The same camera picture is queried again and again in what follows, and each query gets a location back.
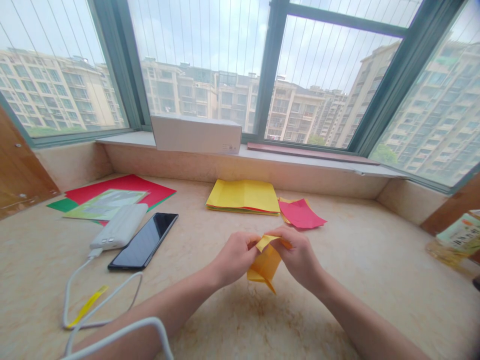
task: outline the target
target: black smartphone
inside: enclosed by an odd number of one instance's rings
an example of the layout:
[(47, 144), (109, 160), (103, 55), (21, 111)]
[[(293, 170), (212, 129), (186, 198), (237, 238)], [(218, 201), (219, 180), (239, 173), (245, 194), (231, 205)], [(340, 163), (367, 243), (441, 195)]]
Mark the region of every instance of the black smartphone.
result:
[(108, 270), (143, 270), (167, 236), (178, 214), (157, 212), (108, 264)]

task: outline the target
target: sky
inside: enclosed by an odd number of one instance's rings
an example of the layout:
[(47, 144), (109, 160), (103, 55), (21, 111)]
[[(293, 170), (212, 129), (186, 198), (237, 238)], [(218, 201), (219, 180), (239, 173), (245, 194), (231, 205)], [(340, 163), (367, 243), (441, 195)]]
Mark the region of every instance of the sky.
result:
[[(293, 0), (297, 4), (407, 27), (420, 0)], [(260, 74), (269, 0), (128, 0), (140, 59), (241, 75)], [(104, 63), (87, 0), (3, 0), (0, 48)], [(480, 41), (480, 5), (470, 0), (451, 39)], [(399, 39), (288, 16), (277, 73), (309, 88), (350, 92), (360, 60)]]

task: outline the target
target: window glass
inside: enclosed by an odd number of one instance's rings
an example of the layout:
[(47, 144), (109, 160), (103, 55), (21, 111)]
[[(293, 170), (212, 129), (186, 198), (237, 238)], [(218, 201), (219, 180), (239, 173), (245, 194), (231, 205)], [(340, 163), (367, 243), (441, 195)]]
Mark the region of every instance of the window glass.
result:
[[(346, 149), (400, 43), (289, 15), (265, 138)], [(299, 126), (279, 122), (280, 114)], [(287, 131), (272, 135), (279, 126)]]
[(474, 0), (465, 5), (371, 159), (447, 186), (480, 162), (480, 23), (472, 21), (479, 13)]
[(269, 0), (128, 5), (150, 114), (232, 120), (253, 132)]
[(4, 1), (0, 23), (8, 101), (32, 138), (129, 127), (86, 1)]
[(421, 0), (291, 0), (292, 3), (408, 28)]

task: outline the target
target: cardboard box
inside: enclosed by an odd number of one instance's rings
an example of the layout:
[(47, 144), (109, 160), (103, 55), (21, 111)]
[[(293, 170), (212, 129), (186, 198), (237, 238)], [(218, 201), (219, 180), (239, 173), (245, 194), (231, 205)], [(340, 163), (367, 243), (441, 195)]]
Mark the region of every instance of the cardboard box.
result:
[(156, 148), (187, 153), (238, 154), (242, 127), (234, 121), (179, 114), (151, 116)]

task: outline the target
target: window sill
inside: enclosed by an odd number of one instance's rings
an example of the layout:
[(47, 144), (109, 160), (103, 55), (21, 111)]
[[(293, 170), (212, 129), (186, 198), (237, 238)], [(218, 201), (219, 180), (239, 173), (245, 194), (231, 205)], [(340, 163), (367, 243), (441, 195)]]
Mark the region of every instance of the window sill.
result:
[[(106, 145), (126, 145), (139, 148), (156, 149), (154, 134), (147, 131), (136, 131), (116, 136), (102, 137), (96, 142)], [(311, 157), (301, 157), (286, 154), (277, 154), (247, 149), (246, 144), (240, 145), (238, 154), (209, 154), (220, 157), (238, 157), (245, 159), (262, 160), (275, 163), (304, 165), (321, 169), (340, 170), (348, 173), (355, 173), (360, 176), (408, 179), (403, 173), (383, 167), (382, 165), (368, 165), (348, 163), (335, 160), (325, 160)]]

